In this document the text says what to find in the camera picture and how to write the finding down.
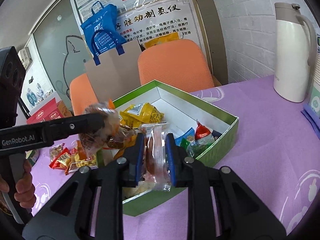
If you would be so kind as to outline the person's left hand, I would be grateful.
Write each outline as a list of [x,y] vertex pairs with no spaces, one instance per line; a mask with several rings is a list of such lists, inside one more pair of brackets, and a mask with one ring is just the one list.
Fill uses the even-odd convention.
[[[32,182],[31,165],[28,160],[25,160],[23,177],[16,183],[16,193],[14,198],[19,202],[20,206],[25,209],[31,209],[34,207],[36,202],[35,197],[35,186]],[[1,211],[9,214],[9,208],[7,207],[3,198],[3,193],[9,192],[9,185],[1,177]]]

